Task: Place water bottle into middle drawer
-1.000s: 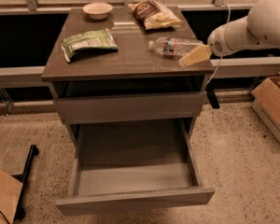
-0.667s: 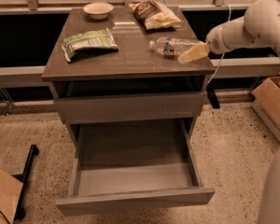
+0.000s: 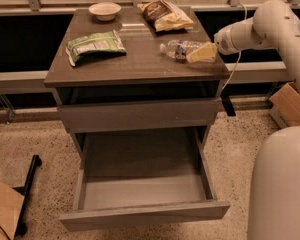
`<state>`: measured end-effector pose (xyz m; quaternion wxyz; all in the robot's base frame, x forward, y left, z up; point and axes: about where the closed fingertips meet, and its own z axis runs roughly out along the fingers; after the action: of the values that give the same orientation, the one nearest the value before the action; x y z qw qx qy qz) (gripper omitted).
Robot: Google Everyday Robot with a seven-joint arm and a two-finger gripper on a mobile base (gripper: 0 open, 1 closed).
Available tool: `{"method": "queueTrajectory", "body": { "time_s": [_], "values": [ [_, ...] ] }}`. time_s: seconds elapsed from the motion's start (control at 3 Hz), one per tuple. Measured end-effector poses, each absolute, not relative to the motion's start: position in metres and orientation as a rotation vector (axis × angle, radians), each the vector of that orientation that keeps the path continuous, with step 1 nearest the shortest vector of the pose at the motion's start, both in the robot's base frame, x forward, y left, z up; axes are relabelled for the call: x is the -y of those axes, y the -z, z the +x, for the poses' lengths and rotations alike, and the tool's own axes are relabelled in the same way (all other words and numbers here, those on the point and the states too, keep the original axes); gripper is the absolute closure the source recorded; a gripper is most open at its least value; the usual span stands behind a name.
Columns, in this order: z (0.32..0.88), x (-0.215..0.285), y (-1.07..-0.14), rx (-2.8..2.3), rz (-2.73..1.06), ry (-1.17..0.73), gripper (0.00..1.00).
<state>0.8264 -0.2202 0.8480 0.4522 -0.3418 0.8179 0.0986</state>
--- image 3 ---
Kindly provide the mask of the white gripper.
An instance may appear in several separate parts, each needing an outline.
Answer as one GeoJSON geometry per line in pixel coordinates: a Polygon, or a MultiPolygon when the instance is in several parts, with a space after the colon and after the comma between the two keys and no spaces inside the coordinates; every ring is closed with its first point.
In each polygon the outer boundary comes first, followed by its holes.
{"type": "Polygon", "coordinates": [[[186,59],[189,63],[213,62],[216,58],[217,49],[223,55],[231,55],[239,52],[232,42],[231,30],[229,28],[219,30],[214,35],[214,43],[203,43],[191,51],[186,56],[186,59]]]}

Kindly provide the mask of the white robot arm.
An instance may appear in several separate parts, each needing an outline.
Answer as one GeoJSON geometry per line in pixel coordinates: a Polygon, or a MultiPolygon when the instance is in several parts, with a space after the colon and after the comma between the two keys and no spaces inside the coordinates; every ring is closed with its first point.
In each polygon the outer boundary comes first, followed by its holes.
{"type": "MultiPolygon", "coordinates": [[[[230,55],[273,48],[300,94],[300,19],[289,4],[269,0],[251,18],[214,35],[230,55]]],[[[269,136],[256,156],[251,178],[247,240],[300,240],[300,126],[269,136]]]]}

